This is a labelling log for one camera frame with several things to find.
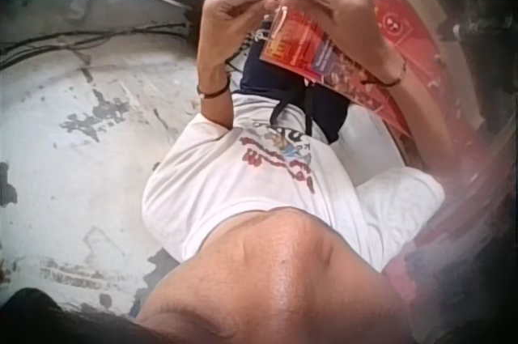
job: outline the black bracelet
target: black bracelet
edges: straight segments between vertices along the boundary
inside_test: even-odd
[[[370,73],[367,73],[367,76],[369,78],[364,79],[363,81],[360,81],[362,85],[367,85],[367,84],[371,83],[373,85],[380,85],[381,87],[395,87],[396,85],[399,85],[401,82],[403,82],[403,79],[405,79],[406,59],[403,60],[403,68],[401,69],[401,73],[399,74],[399,77],[395,81],[392,81],[391,83],[383,83]]]
[[[210,93],[210,94],[203,93],[200,90],[200,84],[198,84],[196,86],[197,94],[200,96],[200,99],[202,99],[202,100],[215,99],[216,97],[221,96],[223,93],[225,93],[228,90],[228,88],[230,87],[230,80],[231,80],[231,76],[229,73],[227,73],[227,85],[225,85],[225,87],[221,91],[217,91],[215,93]]]

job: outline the shirt print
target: shirt print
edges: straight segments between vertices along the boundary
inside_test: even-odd
[[[310,168],[311,145],[304,134],[254,121],[241,135],[240,143],[246,148],[244,162],[255,168],[263,164],[284,168],[294,180],[305,182],[309,191],[315,193]]]

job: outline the leg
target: leg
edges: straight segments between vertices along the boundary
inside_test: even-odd
[[[349,105],[349,99],[328,87],[316,85],[313,89],[313,120],[324,132],[329,144],[338,140]]]

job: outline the black shorts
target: black shorts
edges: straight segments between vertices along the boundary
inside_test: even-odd
[[[346,120],[350,101],[327,87],[316,85],[308,90],[300,75],[261,61],[259,57],[264,44],[263,40],[254,41],[250,47],[240,89],[235,93],[268,97],[284,105],[299,107],[307,115],[306,125],[311,125],[311,120],[315,121],[329,144],[336,142]],[[311,127],[306,127],[306,132],[311,134]]]

